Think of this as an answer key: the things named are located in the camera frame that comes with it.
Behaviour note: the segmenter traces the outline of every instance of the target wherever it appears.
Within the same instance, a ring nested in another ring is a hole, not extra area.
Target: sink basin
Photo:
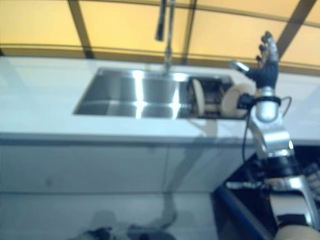
[[[179,72],[164,75],[158,71],[100,68],[74,113],[137,119],[191,118],[189,78],[188,74]]]

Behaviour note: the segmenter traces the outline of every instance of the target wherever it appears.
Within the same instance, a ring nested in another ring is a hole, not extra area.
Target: white cabinet
[[[164,191],[212,192],[243,163],[239,145],[171,146],[168,156]]]
[[[1,191],[159,192],[167,148],[145,145],[2,145]]]

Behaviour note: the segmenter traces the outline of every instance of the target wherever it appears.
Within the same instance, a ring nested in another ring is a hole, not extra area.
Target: robotic arm
[[[229,65],[256,84],[248,114],[248,128],[266,173],[270,204],[279,226],[276,239],[318,240],[319,214],[284,127],[283,114],[279,109],[281,100],[275,95],[279,60],[277,45],[268,31],[261,40],[261,57],[256,57],[259,68],[250,68],[239,61],[231,61]]]

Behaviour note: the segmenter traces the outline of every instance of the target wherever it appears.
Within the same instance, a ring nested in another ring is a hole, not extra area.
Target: faucet spout
[[[166,5],[167,5],[166,2],[167,0],[161,0],[159,20],[156,28],[156,33],[155,33],[155,39],[157,41],[164,40],[165,15],[166,15]]]
[[[160,15],[158,20],[158,25],[155,33],[155,39],[157,41],[164,40],[164,27],[165,27],[165,14],[166,14],[166,6],[167,0],[161,0],[160,5]],[[170,13],[169,13],[169,23],[168,23],[168,32],[166,35],[166,48],[164,52],[164,73],[167,75],[170,72],[170,68],[172,65],[172,32],[174,25],[174,14],[175,14],[175,0],[170,0]]]

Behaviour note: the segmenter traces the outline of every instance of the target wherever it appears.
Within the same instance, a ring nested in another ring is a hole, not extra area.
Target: black cable
[[[247,133],[248,133],[248,125],[249,125],[249,120],[250,120],[250,115],[251,115],[251,109],[248,111],[248,113],[246,114],[246,121],[245,121],[245,129],[244,129],[244,136],[243,136],[243,140],[242,140],[242,149],[241,149],[241,153],[242,153],[242,160],[244,163],[244,169],[245,169],[245,173],[246,173],[246,177],[247,180],[252,183],[255,184],[256,181],[251,173],[251,170],[249,168],[249,166],[247,165],[247,160],[246,160],[246,154],[245,154],[245,150],[246,150],[246,142],[247,142]]]
[[[284,100],[289,100],[288,105],[286,106],[285,110],[283,111],[283,116],[285,116],[291,106],[292,103],[292,97],[291,96],[285,96],[284,98],[281,98],[281,102],[283,102]]]

